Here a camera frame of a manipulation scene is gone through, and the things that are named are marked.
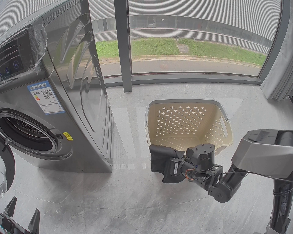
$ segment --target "gray tile floor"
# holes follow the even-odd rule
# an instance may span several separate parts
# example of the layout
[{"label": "gray tile floor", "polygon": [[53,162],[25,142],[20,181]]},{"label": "gray tile floor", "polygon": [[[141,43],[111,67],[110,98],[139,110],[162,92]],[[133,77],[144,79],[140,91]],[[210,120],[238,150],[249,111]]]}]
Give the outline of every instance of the gray tile floor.
[{"label": "gray tile floor", "polygon": [[[263,233],[272,209],[273,181],[247,176],[231,201],[220,204],[195,184],[163,184],[150,171],[144,116],[155,99],[207,98],[226,109],[234,143],[216,157],[228,170],[240,139],[248,130],[293,129],[290,100],[268,101],[258,86],[164,84],[108,89],[115,118],[112,174],[79,174],[35,168],[18,155],[11,189],[0,200],[3,210],[18,198],[15,220],[28,226],[35,208],[40,233]],[[293,224],[288,233],[292,233]]]}]

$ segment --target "metal column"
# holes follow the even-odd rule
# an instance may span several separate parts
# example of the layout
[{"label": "metal column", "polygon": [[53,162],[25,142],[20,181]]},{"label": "metal column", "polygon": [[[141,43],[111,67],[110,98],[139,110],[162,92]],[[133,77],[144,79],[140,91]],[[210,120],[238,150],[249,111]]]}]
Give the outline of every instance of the metal column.
[{"label": "metal column", "polygon": [[124,92],[132,92],[128,0],[114,0],[118,50]]}]

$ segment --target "qr code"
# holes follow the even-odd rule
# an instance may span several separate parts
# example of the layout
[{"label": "qr code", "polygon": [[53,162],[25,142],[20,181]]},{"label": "qr code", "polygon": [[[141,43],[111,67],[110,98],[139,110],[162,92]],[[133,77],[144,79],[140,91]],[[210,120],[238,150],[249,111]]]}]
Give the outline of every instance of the qr code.
[{"label": "qr code", "polygon": [[44,98],[45,99],[49,99],[49,98],[54,98],[55,97],[51,90],[43,90],[41,92],[44,95]]}]

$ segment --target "gray curtain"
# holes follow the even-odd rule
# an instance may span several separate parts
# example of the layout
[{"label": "gray curtain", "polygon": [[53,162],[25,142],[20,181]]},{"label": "gray curtain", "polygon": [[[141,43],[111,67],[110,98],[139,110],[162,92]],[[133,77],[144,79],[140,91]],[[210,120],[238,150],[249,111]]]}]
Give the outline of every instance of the gray curtain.
[{"label": "gray curtain", "polygon": [[293,90],[293,0],[290,0],[290,19],[283,44],[260,88],[267,99],[277,101],[285,99]]}]

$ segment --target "manhole cover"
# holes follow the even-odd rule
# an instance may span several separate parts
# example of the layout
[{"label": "manhole cover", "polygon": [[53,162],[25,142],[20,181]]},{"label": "manhole cover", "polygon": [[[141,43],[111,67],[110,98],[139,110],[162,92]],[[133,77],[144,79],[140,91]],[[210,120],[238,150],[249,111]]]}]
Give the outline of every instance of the manhole cover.
[{"label": "manhole cover", "polygon": [[177,47],[178,47],[180,53],[184,53],[184,54],[189,53],[188,45],[177,44]]}]

